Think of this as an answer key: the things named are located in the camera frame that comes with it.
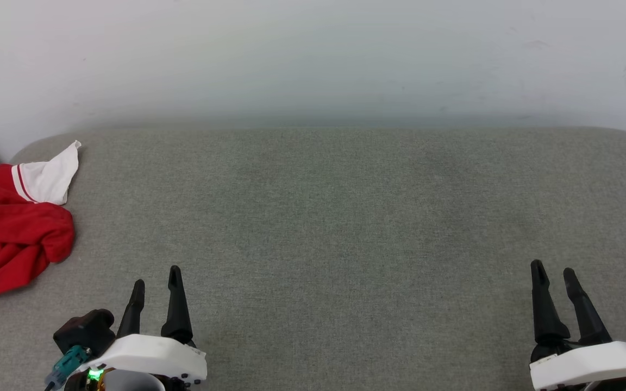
white wall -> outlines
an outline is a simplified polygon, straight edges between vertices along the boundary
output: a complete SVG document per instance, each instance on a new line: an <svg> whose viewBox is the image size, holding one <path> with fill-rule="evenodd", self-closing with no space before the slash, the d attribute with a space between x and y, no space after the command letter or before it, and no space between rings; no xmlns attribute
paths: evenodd
<svg viewBox="0 0 626 391"><path fill-rule="evenodd" d="M623 0L0 0L0 156L73 129L626 129Z"/></svg>

red garment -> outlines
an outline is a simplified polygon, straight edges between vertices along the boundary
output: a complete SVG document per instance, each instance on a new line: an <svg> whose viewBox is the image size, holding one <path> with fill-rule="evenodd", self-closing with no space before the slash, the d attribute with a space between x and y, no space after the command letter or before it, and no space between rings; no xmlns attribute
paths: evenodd
<svg viewBox="0 0 626 391"><path fill-rule="evenodd" d="M27 285L50 262L67 258L74 242L71 213L20 196L13 178L17 169L0 164L0 293Z"/></svg>

